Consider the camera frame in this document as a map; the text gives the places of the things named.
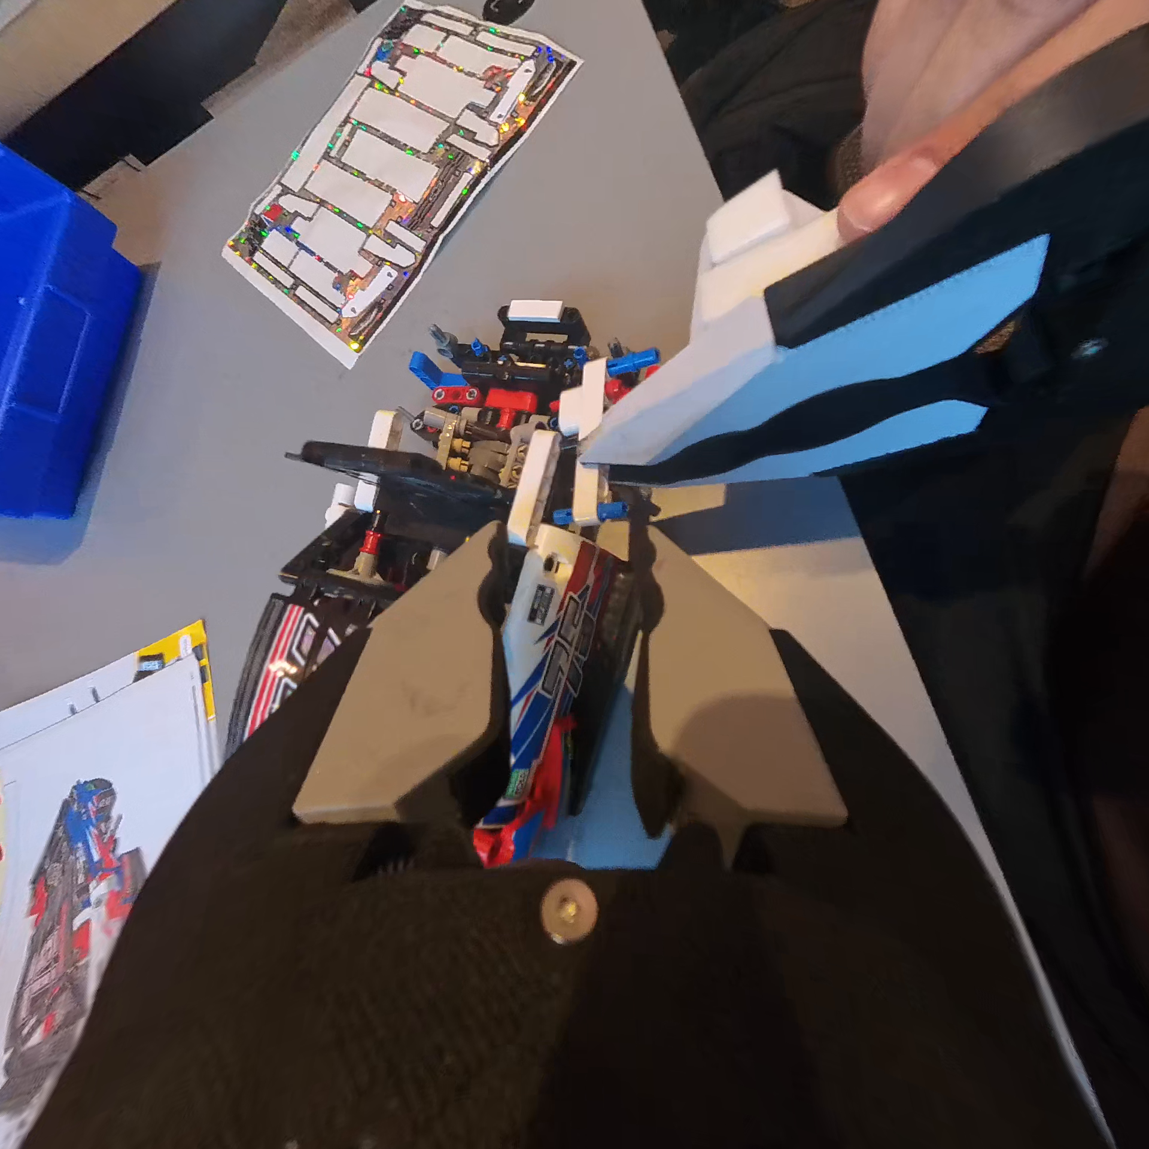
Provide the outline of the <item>person's right hand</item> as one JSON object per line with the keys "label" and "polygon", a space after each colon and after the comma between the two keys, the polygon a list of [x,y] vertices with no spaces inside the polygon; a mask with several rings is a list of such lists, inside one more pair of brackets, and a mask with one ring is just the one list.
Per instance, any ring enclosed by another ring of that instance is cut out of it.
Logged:
{"label": "person's right hand", "polygon": [[878,3],[841,238],[875,232],[1003,111],[1146,23],[1146,1]]}

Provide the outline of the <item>grey desk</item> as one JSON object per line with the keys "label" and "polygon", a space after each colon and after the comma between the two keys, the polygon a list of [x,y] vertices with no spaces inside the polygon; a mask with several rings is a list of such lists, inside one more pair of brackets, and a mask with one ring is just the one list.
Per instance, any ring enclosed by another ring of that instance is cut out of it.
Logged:
{"label": "grey desk", "polygon": [[[117,243],[153,267],[118,407],[80,525],[13,522],[2,543],[2,704],[38,695],[176,624],[203,618],[220,725],[273,569],[319,522],[330,481],[283,459],[302,439],[352,436],[414,383],[406,353],[425,325],[489,330],[515,293],[581,306],[593,336],[648,336],[670,351],[687,328],[704,217],[717,205],[694,133],[640,3],[537,3],[525,24],[583,61],[541,126],[447,239],[395,320],[354,368],[339,366],[221,261],[225,232],[288,146],[330,102],[385,16],[377,4],[261,81],[218,119],[116,187]],[[162,1034],[181,1068],[176,1112],[143,1101],[142,1038],[96,1054],[79,1142],[94,1146],[798,1146],[838,1137],[819,1117],[861,1086],[891,1102],[864,1145],[1100,1146],[1080,1072],[988,1037],[971,1068],[930,1071],[916,1038],[947,1038],[971,1009],[909,974],[884,926],[772,878],[672,873],[608,946],[545,940],[553,866],[481,874],[410,868],[319,875],[334,842],[288,845],[246,894],[225,847],[255,845],[270,763],[222,770],[147,888],[183,931],[199,905],[252,903],[220,953],[261,941],[252,970],[207,993],[224,1020]]]}

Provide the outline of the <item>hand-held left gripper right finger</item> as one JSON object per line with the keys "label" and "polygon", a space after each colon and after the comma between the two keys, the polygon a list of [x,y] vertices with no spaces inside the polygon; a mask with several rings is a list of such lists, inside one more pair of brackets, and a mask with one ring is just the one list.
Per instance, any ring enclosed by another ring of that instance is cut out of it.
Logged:
{"label": "hand-held left gripper right finger", "polygon": [[767,624],[653,525],[633,528],[633,569],[641,825],[845,825],[843,797]]}

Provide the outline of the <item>instruction booklet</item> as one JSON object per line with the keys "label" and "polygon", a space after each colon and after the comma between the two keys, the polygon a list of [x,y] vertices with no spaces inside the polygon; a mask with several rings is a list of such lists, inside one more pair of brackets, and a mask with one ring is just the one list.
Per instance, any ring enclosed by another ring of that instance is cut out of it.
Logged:
{"label": "instruction booklet", "polygon": [[206,625],[2,711],[2,1124],[75,1049],[164,847],[220,763]]}

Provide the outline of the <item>toy brick race car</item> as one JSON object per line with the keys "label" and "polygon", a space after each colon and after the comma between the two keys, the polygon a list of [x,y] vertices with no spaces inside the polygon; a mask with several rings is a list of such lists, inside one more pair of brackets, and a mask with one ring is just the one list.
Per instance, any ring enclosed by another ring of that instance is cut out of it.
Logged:
{"label": "toy brick race car", "polygon": [[423,353],[410,372],[426,387],[418,412],[376,412],[367,443],[306,440],[285,458],[339,475],[322,531],[278,570],[252,632],[224,756],[262,726],[355,632],[373,624],[482,526],[507,529],[500,576],[507,674],[507,784],[471,830],[485,868],[525,862],[559,816],[581,811],[608,697],[637,635],[629,563],[601,539],[630,506],[598,481],[593,518],[579,406],[603,412],[659,366],[657,349],[616,340],[600,357],[581,312],[553,299],[497,310],[493,346],[429,330],[444,371]]}

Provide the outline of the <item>blue plastic bin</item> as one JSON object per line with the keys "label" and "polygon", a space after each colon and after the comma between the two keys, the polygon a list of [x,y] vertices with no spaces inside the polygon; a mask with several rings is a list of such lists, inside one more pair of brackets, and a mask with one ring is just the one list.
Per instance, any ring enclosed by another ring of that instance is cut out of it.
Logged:
{"label": "blue plastic bin", "polygon": [[140,273],[117,227],[1,146],[1,514],[76,509]]}

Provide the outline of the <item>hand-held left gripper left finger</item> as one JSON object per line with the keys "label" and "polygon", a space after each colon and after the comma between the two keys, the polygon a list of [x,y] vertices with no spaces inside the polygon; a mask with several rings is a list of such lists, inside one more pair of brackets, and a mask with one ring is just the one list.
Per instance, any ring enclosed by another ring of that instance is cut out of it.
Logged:
{"label": "hand-held left gripper left finger", "polygon": [[507,785],[507,529],[385,609],[296,792],[300,823],[475,823]]}

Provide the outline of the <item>holographic sticker sheet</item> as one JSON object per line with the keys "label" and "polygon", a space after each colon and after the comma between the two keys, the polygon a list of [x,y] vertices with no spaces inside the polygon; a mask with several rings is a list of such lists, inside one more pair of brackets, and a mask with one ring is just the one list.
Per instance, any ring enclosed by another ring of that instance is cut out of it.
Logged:
{"label": "holographic sticker sheet", "polygon": [[400,4],[222,258],[354,366],[581,66],[541,34]]}

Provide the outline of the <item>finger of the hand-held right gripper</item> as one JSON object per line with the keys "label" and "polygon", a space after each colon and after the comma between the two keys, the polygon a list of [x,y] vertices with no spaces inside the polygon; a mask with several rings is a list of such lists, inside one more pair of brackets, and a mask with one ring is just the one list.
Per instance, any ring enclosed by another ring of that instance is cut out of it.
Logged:
{"label": "finger of the hand-held right gripper", "polygon": [[786,349],[761,297],[745,299],[603,414],[579,447],[590,465],[652,465],[812,398],[902,379],[969,350],[1039,286],[1038,235],[801,346]]}
{"label": "finger of the hand-held right gripper", "polygon": [[984,416],[986,407],[981,405],[924,405],[819,447],[761,455],[741,465],[734,465],[731,449],[719,449],[715,462],[679,465],[666,459],[650,465],[611,464],[603,466],[603,473],[611,484],[655,487],[763,483],[835,475],[858,465],[880,465],[893,455],[965,436],[976,431]]}

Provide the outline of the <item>white brick beam piece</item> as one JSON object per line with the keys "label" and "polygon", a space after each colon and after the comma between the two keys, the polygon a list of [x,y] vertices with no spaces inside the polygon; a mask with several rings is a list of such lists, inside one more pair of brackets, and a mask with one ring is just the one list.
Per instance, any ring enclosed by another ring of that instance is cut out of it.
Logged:
{"label": "white brick beam piece", "polygon": [[608,360],[598,357],[581,369],[581,382],[559,397],[557,428],[575,446],[570,507],[556,507],[551,521],[567,529],[598,526],[624,517],[624,503],[611,495],[608,468],[586,464],[582,443],[600,425],[607,407]]}

